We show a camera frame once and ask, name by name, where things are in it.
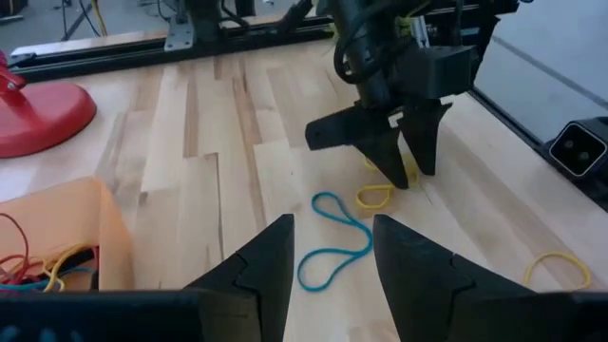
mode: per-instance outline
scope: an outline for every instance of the red lamp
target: red lamp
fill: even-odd
[[[0,51],[0,158],[26,156],[62,143],[93,120],[86,90],[65,82],[26,86]]]

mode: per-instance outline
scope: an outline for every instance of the orange plastic bin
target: orange plastic bin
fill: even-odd
[[[101,181],[75,180],[2,202],[0,213],[19,222],[31,256],[50,256],[77,243],[99,245],[99,290],[133,289],[131,236]],[[8,219],[0,218],[0,257],[23,253],[19,231]],[[66,290],[85,290],[86,279],[90,275],[70,275]]]

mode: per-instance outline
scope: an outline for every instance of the wooden tabletop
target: wooden tabletop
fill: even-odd
[[[96,175],[123,210],[135,243],[138,288],[179,288],[283,213],[295,214],[295,259],[313,248],[361,248],[365,237],[319,217],[311,197],[386,183],[353,147],[311,152],[306,123],[351,105],[332,68],[331,42],[184,61],[72,79],[99,109],[68,142],[0,161],[0,198]],[[453,99],[439,132],[437,175],[395,191],[388,213],[448,249],[514,281],[547,251],[578,256],[608,283],[608,215],[468,95]],[[330,203],[321,202],[328,210]],[[341,257],[321,256],[320,284]],[[537,291],[575,288],[580,271],[548,260]],[[286,340],[396,340],[373,255],[321,294],[292,290]]]

